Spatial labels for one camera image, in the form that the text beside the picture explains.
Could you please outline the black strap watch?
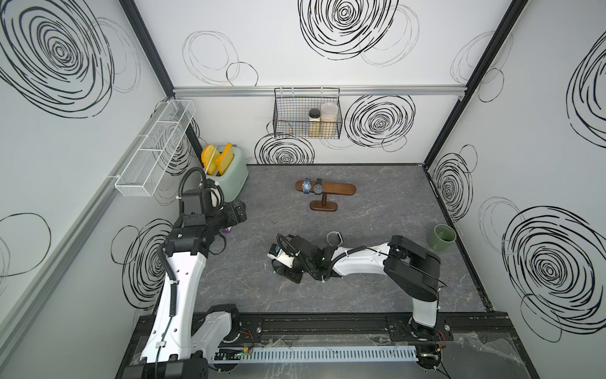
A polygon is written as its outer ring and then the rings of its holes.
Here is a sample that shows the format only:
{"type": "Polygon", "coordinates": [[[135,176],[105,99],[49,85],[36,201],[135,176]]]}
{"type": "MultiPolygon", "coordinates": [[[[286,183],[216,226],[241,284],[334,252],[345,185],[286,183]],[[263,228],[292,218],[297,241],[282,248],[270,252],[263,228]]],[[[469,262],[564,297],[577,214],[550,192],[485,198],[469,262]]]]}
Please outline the black strap watch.
{"type": "Polygon", "coordinates": [[[318,178],[317,181],[315,181],[312,191],[315,195],[322,195],[324,193],[323,180],[321,178],[318,178]]]}

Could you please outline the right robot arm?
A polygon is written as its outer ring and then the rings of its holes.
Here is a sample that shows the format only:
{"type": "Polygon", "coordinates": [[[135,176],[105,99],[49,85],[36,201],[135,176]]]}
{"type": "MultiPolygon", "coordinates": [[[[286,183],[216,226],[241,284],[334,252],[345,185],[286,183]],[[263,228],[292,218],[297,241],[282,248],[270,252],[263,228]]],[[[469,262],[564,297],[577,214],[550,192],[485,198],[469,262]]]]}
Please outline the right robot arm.
{"type": "Polygon", "coordinates": [[[402,235],[377,246],[320,248],[301,236],[278,234],[268,257],[274,272],[295,284],[304,274],[323,283],[358,274],[387,276],[413,300],[410,328],[436,332],[439,290],[446,285],[440,279],[441,259],[402,235]]]}

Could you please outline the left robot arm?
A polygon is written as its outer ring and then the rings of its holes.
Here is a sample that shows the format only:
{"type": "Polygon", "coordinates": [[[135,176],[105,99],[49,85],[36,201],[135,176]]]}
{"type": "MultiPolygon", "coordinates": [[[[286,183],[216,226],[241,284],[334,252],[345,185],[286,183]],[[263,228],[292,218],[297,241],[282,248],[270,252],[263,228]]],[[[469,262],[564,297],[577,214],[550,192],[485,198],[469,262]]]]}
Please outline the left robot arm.
{"type": "Polygon", "coordinates": [[[206,378],[227,337],[238,335],[236,306],[220,307],[193,330],[197,286],[222,230],[246,221],[246,205],[226,202],[219,185],[201,167],[184,173],[178,187],[179,215],[157,247],[165,273],[158,311],[139,361],[121,378],[206,378]]]}

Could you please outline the white watch band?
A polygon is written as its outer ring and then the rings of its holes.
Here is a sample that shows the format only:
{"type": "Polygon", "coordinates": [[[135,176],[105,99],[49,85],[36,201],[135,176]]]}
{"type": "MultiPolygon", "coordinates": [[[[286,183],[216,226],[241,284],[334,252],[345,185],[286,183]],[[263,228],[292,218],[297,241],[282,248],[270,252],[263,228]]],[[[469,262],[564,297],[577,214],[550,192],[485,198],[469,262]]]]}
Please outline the white watch band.
{"type": "Polygon", "coordinates": [[[340,247],[343,244],[343,237],[340,232],[332,231],[327,233],[326,241],[329,246],[340,247]]]}

